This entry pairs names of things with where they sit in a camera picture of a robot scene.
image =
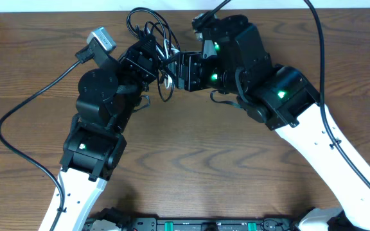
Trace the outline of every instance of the black cable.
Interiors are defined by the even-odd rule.
[[[134,109],[134,110],[132,111],[132,113],[138,112],[138,111],[140,111],[140,110],[142,110],[142,109],[144,109],[144,108],[147,108],[147,107],[151,106],[151,99],[149,98],[149,96],[147,96],[147,95],[142,95],[142,96],[141,96],[141,98],[145,98],[145,99],[147,99],[147,100],[148,100],[148,103],[147,103],[147,104],[145,104],[145,105],[143,105],[142,107],[140,107],[140,108],[138,108],[138,109]]]
[[[71,134],[76,126],[78,126],[78,121],[80,120],[81,116],[79,113],[75,114],[71,119],[71,127],[69,128],[69,133]]]
[[[159,97],[161,97],[162,101],[164,103],[168,102],[168,100],[171,99],[172,97],[172,94],[173,94],[173,89],[175,87],[175,84],[174,82],[172,82],[172,86],[171,86],[171,91],[170,91],[170,95],[165,99],[164,96],[162,95],[162,92],[161,92],[161,86],[160,86],[160,83],[159,83],[159,76],[157,76],[157,85],[158,85],[158,93],[159,93]]]
[[[64,195],[64,190],[63,188],[61,187],[61,185],[59,184],[58,180],[55,178],[55,176],[48,170],[46,169],[42,164],[39,164],[36,160],[32,159],[31,157],[25,155],[23,152],[19,151],[17,148],[15,148],[14,146],[12,146],[8,141],[6,141],[6,139],[4,138],[2,132],[1,132],[1,127],[4,123],[4,121],[10,116],[12,115],[14,112],[16,112],[18,109],[20,109],[21,107],[23,107],[25,104],[29,103],[31,100],[35,99],[37,96],[39,96],[40,94],[44,93],[46,90],[50,89],[52,86],[54,86],[55,84],[57,84],[60,80],[62,80],[68,73],[70,73],[78,64],[80,64],[79,61],[77,61],[75,64],[73,64],[68,70],[66,70],[63,74],[61,74],[56,80],[54,80],[52,83],[50,83],[49,85],[47,85],[46,87],[44,87],[43,89],[39,90],[37,93],[35,93],[34,95],[30,96],[28,99],[25,99],[22,103],[18,104],[16,107],[14,107],[13,109],[11,109],[9,112],[7,112],[1,119],[0,119],[0,141],[11,151],[13,151],[14,153],[18,154],[20,157],[24,158],[25,160],[27,160],[28,162],[30,162],[31,164],[33,164],[34,166],[36,166],[37,168],[41,169],[45,174],[47,174],[49,176],[49,178],[54,182],[55,186],[58,188],[58,192],[59,192],[59,195],[60,195],[60,205],[59,205],[59,208],[58,208],[58,212],[57,212],[57,215],[55,216],[55,219],[54,219],[54,222],[52,223],[51,225],[51,229],[50,231],[53,231],[55,229],[55,226],[57,225],[58,223],[58,220],[59,220],[59,217],[61,215],[61,212],[63,211],[64,209],[64,198],[65,198],[65,195]]]
[[[228,100],[224,100],[224,101],[217,101],[217,100],[215,100],[213,96],[214,96],[214,94],[215,94],[216,92],[219,92],[219,90],[213,90],[213,91],[211,91],[211,95],[210,95],[211,100],[212,100],[212,101],[214,101],[215,103],[223,103],[223,104],[231,105],[231,106],[234,106],[234,107],[236,107],[236,108],[239,108],[239,109],[244,110],[244,108],[242,108],[242,107],[241,107],[241,105],[239,105],[239,104],[237,104],[237,103],[235,103],[235,102],[228,101]]]
[[[236,88],[238,89],[239,96],[245,103],[249,103],[248,99],[245,98],[245,94],[243,93],[242,90],[242,85],[241,85],[241,80],[240,80],[240,74],[243,71],[242,67],[237,67],[235,71],[235,84]]]
[[[177,40],[177,37],[172,32],[172,30],[169,27],[169,24],[166,22],[166,20],[159,13],[157,13],[157,12],[151,10],[151,9],[148,9],[148,8],[138,7],[138,8],[135,8],[135,9],[131,10],[131,12],[128,14],[127,21],[126,21],[127,28],[129,30],[129,32],[131,32],[131,34],[133,36],[135,36],[135,38],[139,39],[139,34],[140,34],[140,31],[138,31],[138,29],[134,29],[134,27],[131,23],[131,16],[136,12],[149,13],[150,15],[152,15],[158,21],[156,23],[153,23],[152,21],[145,22],[145,27],[144,27],[144,32],[143,32],[145,35],[147,35],[147,34],[153,35],[154,34],[154,29],[155,29],[156,31],[159,32],[159,34],[161,34],[161,36],[164,39],[164,43],[165,43],[165,39],[166,39],[166,30],[165,29],[167,29],[168,30],[168,35],[169,35],[169,37],[168,37],[168,43],[169,43],[168,54],[170,54],[172,52],[172,50],[171,50],[171,48],[172,48],[172,38],[174,39],[174,41],[177,45],[177,49],[179,51],[181,51],[181,47],[179,46],[179,42]],[[152,25],[150,32],[148,32],[148,24]],[[160,44],[157,43],[157,46],[161,51],[163,51],[163,47]],[[161,54],[159,54],[159,52],[157,52],[157,55],[161,59],[161,61],[166,60],[168,58],[168,57],[161,56]],[[172,83],[170,94],[169,94],[168,98],[165,99],[164,96],[162,95],[161,86],[160,86],[160,84],[162,84],[161,82],[164,78],[166,78],[166,76],[164,76],[161,79],[159,78],[159,76],[157,76],[157,86],[158,86],[158,93],[159,93],[159,96],[161,97],[162,101],[167,102],[168,100],[171,99],[175,86]]]
[[[203,24],[205,21],[207,21],[210,17],[212,17],[217,11],[219,11],[222,7],[224,7],[226,4],[228,4],[231,0],[225,0],[221,4],[219,4],[215,9],[208,12],[204,18],[201,20],[201,24]]]
[[[329,138],[331,139],[333,145],[338,149],[338,152],[344,160],[349,164],[351,169],[359,176],[359,178],[366,184],[366,186],[370,189],[370,182],[367,178],[359,171],[359,169],[352,163],[349,157],[346,155],[344,150],[340,147],[339,143],[337,142],[336,138],[334,137],[331,128],[328,124],[328,120],[326,119],[326,112],[325,112],[325,48],[324,48],[324,36],[322,34],[322,26],[319,20],[318,14],[311,4],[309,0],[304,0],[304,2],[309,6],[309,9],[312,12],[313,17],[315,18],[316,27],[318,29],[319,35],[319,47],[321,52],[321,70],[320,70],[320,89],[319,89],[319,108],[321,110],[322,122],[326,129],[326,133],[328,134]]]

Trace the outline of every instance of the cable clip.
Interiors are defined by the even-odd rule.
[[[340,140],[340,139],[338,139],[338,138],[335,138],[335,140],[336,140],[336,143],[337,144],[340,144],[342,141]],[[331,149],[333,150],[334,149],[334,147],[335,147],[335,144],[334,143],[332,143],[332,144],[330,144],[329,145],[330,147],[331,147]]]

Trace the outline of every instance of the wire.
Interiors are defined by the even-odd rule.
[[[145,99],[147,99],[147,100],[148,100],[148,102],[147,102],[145,105],[143,105],[142,107],[140,107],[140,108],[138,108],[138,109],[134,109],[134,110],[132,111],[132,113],[138,112],[138,111],[140,111],[140,110],[142,110],[142,109],[144,109],[144,108],[147,108],[147,107],[151,106],[151,99],[149,98],[149,96],[147,96],[147,95],[142,95],[142,96],[141,96],[141,98],[145,98]]]
[[[207,12],[204,14],[203,18],[198,20],[197,22],[197,28],[201,27],[206,21],[209,20],[214,14],[219,11],[222,7],[224,7],[226,4],[228,4],[231,0],[225,0],[221,4],[219,4],[215,9],[211,10],[210,12]]]
[[[150,15],[152,15],[157,20],[157,22],[154,23],[152,21],[146,21],[145,26],[143,28],[143,31],[141,31],[139,29],[138,25],[136,26],[136,28],[134,28],[132,23],[131,23],[131,16],[134,13],[137,13],[137,12],[149,13]],[[171,28],[168,25],[168,22],[166,22],[166,20],[160,14],[158,14],[157,12],[155,12],[151,9],[139,7],[139,8],[135,8],[135,9],[131,10],[131,12],[128,14],[128,17],[127,17],[127,28],[129,30],[129,32],[131,32],[131,34],[137,39],[140,39],[141,35],[153,35],[154,30],[157,31],[163,37],[163,45],[161,46],[158,42],[157,42],[157,45],[156,45],[157,56],[158,56],[158,59],[161,62],[169,59],[171,55],[174,55],[175,53],[178,53],[178,52],[181,51],[181,47],[179,46],[179,42],[177,40],[177,37],[172,32]],[[176,47],[172,44],[172,38],[175,41]],[[157,76],[158,93],[159,93],[159,96],[161,97],[163,102],[167,102],[168,100],[171,99],[172,94],[173,94],[173,90],[175,88],[175,85],[172,82],[170,94],[165,99],[164,96],[162,95],[161,86],[160,86],[160,84],[162,84],[165,79],[169,80],[169,79],[172,79],[172,78],[171,78],[171,76],[169,76],[165,72],[164,72],[163,76],[161,77],[161,79],[160,79],[159,76]]]
[[[239,96],[241,97],[241,99],[245,103],[249,103],[248,99],[245,98],[245,94],[243,93],[243,90],[242,90],[242,85],[241,85],[241,80],[240,80],[240,74],[241,74],[242,71],[243,71],[243,68],[242,67],[236,68],[236,71],[235,71],[235,84],[236,84],[236,88],[238,89],[238,93],[239,93]]]
[[[228,101],[228,100],[225,100],[225,101],[217,101],[217,100],[215,100],[215,98],[213,96],[214,96],[214,94],[216,92],[219,92],[219,90],[213,90],[213,91],[211,91],[211,95],[210,95],[211,100],[214,101],[215,103],[223,103],[223,104],[226,104],[226,105],[234,106],[234,107],[239,108],[239,109],[242,109],[242,110],[246,110],[246,109],[242,108],[241,105],[239,105],[239,104],[237,104],[235,102],[232,102],[232,101]]]
[[[4,123],[4,121],[10,116],[12,115],[14,112],[16,112],[18,109],[20,109],[21,107],[23,107],[25,104],[29,103],[31,100],[35,99],[37,96],[41,95],[42,93],[44,93],[45,91],[47,91],[48,89],[50,89],[52,86],[54,86],[55,84],[57,84],[60,80],[62,80],[68,73],[70,73],[78,64],[80,64],[79,61],[77,61],[75,64],[73,64],[68,70],[66,70],[63,74],[61,74],[56,80],[54,80],[52,83],[50,83],[49,85],[47,85],[46,87],[44,87],[43,89],[39,90],[37,93],[35,93],[34,95],[30,96],[28,99],[25,99],[22,103],[18,104],[16,107],[14,107],[13,109],[11,109],[11,111],[7,112],[1,119],[0,119],[0,141],[11,151],[13,151],[14,153],[18,154],[20,157],[24,158],[25,160],[27,160],[28,162],[30,162],[31,164],[33,164],[34,166],[36,166],[37,168],[41,169],[45,174],[47,174],[49,176],[49,178],[54,182],[55,184],[55,187],[57,187],[58,189],[58,192],[59,192],[59,195],[60,195],[60,205],[59,205],[59,208],[58,208],[58,212],[57,212],[57,215],[55,216],[55,219],[54,219],[54,222],[52,223],[51,225],[51,229],[50,231],[53,231],[55,229],[55,226],[57,225],[58,223],[58,220],[59,220],[59,217],[61,215],[61,212],[63,211],[64,209],[64,198],[65,198],[65,195],[64,195],[64,190],[63,188],[61,187],[61,185],[59,184],[58,180],[55,178],[55,176],[48,170],[46,169],[42,164],[38,163],[36,160],[32,159],[31,157],[25,155],[23,152],[19,151],[17,148],[15,148],[14,146],[12,146],[8,141],[6,141],[6,139],[4,138],[2,132],[1,132],[1,127]]]
[[[340,147],[338,141],[334,137],[331,128],[328,124],[328,120],[326,119],[326,112],[325,112],[325,49],[324,49],[324,36],[322,33],[322,26],[319,20],[318,14],[311,4],[309,0],[304,0],[304,2],[308,5],[309,9],[312,12],[313,17],[315,18],[316,27],[318,29],[319,35],[319,47],[320,47],[320,55],[321,55],[321,70],[320,70],[320,89],[319,89],[319,108],[321,110],[322,122],[326,129],[326,133],[328,134],[329,138],[331,139],[333,145],[338,149],[338,152],[345,161],[349,164],[351,169],[359,176],[359,178],[366,184],[366,186],[370,189],[370,182],[367,178],[359,171],[359,169],[352,163],[349,157],[346,155],[345,151]]]

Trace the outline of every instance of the wood grain surface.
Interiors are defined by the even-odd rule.
[[[182,50],[198,50],[191,20],[200,12],[161,12]],[[319,42],[308,10],[242,13],[260,30],[274,63],[292,65],[319,88]],[[326,44],[326,94],[337,124],[370,163],[370,9],[319,10]],[[118,57],[136,40],[127,12],[0,13],[0,117],[75,62],[88,33],[105,26]],[[141,26],[151,19],[135,15]],[[10,117],[6,138],[54,174],[76,113],[77,84],[86,63]],[[134,114],[128,146],[92,212],[105,207],[161,217],[298,215],[311,206],[339,205],[306,160],[245,112],[211,102],[209,91],[175,90],[163,103]],[[234,96],[219,96],[234,99]],[[0,143],[0,230],[36,230],[54,185]]]

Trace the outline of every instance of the robotic arm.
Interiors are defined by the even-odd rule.
[[[272,65],[257,27],[246,16],[216,18],[215,12],[227,2],[192,22],[202,41],[202,51],[198,52],[178,52],[162,59],[155,37],[137,30],[139,42],[116,60],[109,55],[116,44],[106,30],[98,28],[90,34],[88,45],[76,57],[81,64],[93,59],[99,69],[85,73],[78,84],[78,114],[60,161],[58,181],[65,203],[55,230],[83,228],[127,145],[122,133],[130,116],[138,111],[135,107],[141,99],[148,99],[150,104],[149,98],[141,94],[153,81],[159,85],[165,79],[172,80],[172,88],[189,92],[213,88],[213,101],[215,92],[236,94],[238,103],[218,103],[245,110],[249,117],[288,141],[330,187],[355,230],[370,230],[370,188],[357,174],[370,182],[369,165],[339,130],[326,107],[336,143],[353,165],[343,158],[326,134],[318,91],[297,69]],[[159,79],[159,71],[165,78]],[[56,189],[39,230],[51,228],[59,203],[60,192]],[[296,228],[329,230],[331,218],[339,216],[342,209],[314,209]]]

